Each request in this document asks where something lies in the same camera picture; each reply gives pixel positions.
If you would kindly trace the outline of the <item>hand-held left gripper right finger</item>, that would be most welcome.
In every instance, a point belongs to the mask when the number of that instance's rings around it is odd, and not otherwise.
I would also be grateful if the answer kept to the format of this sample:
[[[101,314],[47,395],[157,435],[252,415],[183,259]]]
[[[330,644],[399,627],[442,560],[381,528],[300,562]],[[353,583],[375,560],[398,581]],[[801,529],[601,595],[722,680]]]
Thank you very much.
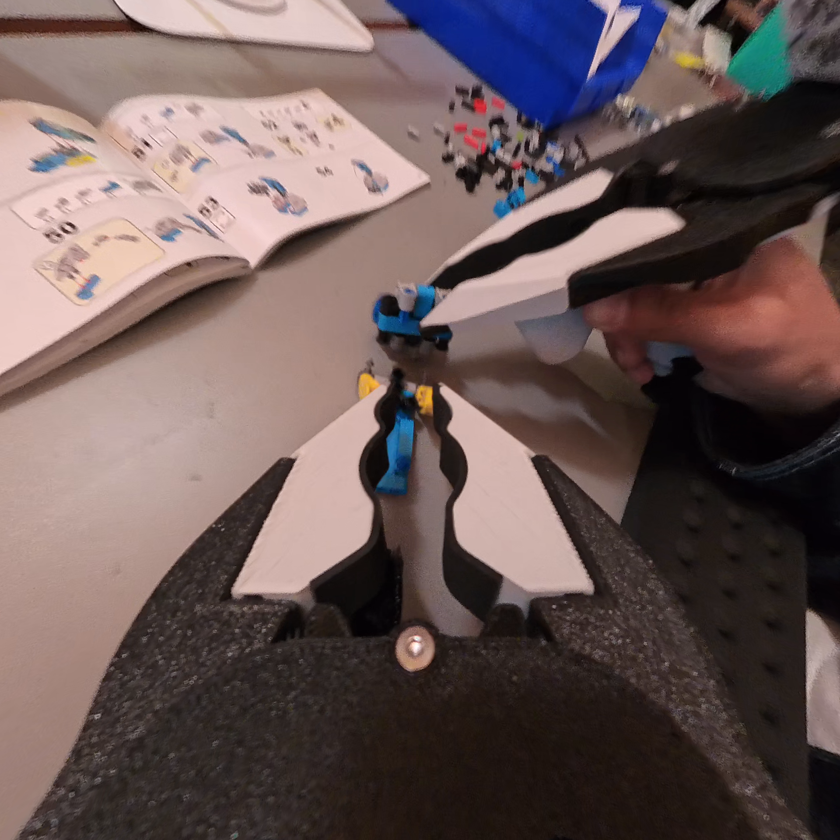
[[[593,582],[552,499],[538,457],[446,385],[433,389],[445,507],[444,582],[486,621],[498,605],[593,595]]]

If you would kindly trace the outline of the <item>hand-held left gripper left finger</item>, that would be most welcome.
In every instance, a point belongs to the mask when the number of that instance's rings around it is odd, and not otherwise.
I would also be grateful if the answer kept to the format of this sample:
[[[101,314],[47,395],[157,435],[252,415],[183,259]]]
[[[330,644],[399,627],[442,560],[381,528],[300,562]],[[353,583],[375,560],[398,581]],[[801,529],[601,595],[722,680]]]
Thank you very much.
[[[376,598],[390,555],[375,487],[401,392],[379,386],[293,453],[233,599],[330,604],[351,620]]]

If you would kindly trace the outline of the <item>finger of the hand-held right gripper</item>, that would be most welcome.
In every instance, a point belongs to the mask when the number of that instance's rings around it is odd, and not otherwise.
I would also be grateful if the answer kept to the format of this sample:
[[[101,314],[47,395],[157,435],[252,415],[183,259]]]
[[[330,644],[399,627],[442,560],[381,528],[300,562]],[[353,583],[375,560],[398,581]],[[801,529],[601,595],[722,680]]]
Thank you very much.
[[[422,324],[455,325],[546,295],[558,298],[564,311],[569,305],[567,286],[576,271],[651,244],[685,225],[684,218],[668,208],[628,208],[612,213],[562,245],[459,283]]]
[[[451,291],[515,259],[562,245],[610,214],[656,202],[655,168],[591,171],[513,211],[454,255],[428,284]]]

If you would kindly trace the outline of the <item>blue yellow brick chassis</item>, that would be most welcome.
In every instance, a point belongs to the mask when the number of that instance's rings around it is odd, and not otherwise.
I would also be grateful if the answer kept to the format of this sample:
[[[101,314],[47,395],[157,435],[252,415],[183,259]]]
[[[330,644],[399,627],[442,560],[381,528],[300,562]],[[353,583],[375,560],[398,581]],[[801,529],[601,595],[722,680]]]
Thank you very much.
[[[357,378],[359,400],[381,387],[395,387],[397,395],[385,401],[388,427],[385,439],[386,467],[381,469],[382,475],[375,490],[381,495],[400,497],[408,490],[408,478],[413,464],[415,421],[417,417],[431,417],[434,414],[434,390],[431,385],[416,385],[406,381],[404,374],[396,367],[388,378],[376,375],[373,360],[367,360]]]

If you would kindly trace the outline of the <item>blue grey brick assembly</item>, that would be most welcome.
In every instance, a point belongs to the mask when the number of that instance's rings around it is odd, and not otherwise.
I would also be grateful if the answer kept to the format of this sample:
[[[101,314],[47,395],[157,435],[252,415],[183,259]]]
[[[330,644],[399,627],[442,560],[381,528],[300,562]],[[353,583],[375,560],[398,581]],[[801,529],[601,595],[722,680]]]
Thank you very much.
[[[376,342],[383,346],[393,340],[401,340],[409,348],[417,348],[423,342],[446,353],[453,338],[449,327],[421,329],[421,321],[449,294],[449,290],[432,285],[401,283],[393,294],[384,294],[374,303],[372,321],[376,327]]]

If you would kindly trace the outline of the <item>person's right hand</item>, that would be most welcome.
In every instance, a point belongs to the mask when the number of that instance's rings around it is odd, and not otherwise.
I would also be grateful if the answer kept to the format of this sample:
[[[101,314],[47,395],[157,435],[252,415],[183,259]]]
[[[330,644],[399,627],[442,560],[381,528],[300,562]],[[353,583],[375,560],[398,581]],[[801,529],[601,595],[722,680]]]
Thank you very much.
[[[806,415],[838,404],[838,304],[792,238],[762,245],[697,289],[635,288],[583,314],[638,385],[655,375],[648,345],[672,343],[694,354],[704,387],[754,410]]]

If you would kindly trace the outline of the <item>pile of small brick parts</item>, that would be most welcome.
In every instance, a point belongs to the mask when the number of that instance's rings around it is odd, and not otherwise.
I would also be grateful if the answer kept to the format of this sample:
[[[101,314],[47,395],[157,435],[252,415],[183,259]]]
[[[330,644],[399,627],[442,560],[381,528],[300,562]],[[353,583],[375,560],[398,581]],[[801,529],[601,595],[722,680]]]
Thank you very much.
[[[447,188],[489,199],[494,218],[592,161],[579,133],[548,129],[480,81],[413,86],[399,104],[417,161]]]

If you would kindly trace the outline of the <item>green box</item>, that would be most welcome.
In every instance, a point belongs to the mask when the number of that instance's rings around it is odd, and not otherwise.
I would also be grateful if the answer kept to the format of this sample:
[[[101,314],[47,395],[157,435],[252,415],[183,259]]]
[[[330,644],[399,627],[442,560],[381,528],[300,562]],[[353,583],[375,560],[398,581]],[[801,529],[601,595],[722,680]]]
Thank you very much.
[[[792,84],[781,5],[776,5],[731,58],[726,78],[750,96],[762,99],[771,98]]]

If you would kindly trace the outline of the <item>blue box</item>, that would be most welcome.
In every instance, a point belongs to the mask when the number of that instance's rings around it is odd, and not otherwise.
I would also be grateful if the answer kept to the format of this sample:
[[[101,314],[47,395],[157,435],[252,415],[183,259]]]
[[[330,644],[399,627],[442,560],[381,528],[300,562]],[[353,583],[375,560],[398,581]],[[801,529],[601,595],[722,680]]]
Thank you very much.
[[[528,118],[546,127],[605,106],[643,72],[668,11],[651,1],[393,1]]]

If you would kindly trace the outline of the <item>black perforated panel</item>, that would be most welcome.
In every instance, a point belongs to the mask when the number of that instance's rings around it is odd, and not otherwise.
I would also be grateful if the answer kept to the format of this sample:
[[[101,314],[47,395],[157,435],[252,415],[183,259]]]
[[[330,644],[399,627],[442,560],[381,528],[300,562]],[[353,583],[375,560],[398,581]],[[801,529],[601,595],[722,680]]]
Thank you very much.
[[[674,589],[763,767],[812,828],[804,538],[705,457],[689,394],[663,385],[657,396],[622,525]]]

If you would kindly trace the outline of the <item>open instruction booklet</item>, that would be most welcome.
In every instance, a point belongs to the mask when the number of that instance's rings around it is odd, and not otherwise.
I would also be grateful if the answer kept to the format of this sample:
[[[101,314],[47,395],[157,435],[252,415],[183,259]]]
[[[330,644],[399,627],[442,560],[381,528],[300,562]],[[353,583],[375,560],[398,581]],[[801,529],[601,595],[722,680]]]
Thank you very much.
[[[429,176],[319,89],[1,103],[1,394]]]

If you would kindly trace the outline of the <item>white cloth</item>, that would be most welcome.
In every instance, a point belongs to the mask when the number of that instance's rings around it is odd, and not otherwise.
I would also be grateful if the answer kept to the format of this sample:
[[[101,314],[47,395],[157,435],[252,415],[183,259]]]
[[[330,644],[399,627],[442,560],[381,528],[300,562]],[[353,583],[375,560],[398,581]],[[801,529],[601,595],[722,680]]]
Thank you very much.
[[[839,625],[805,614],[805,705],[809,744],[839,755]]]

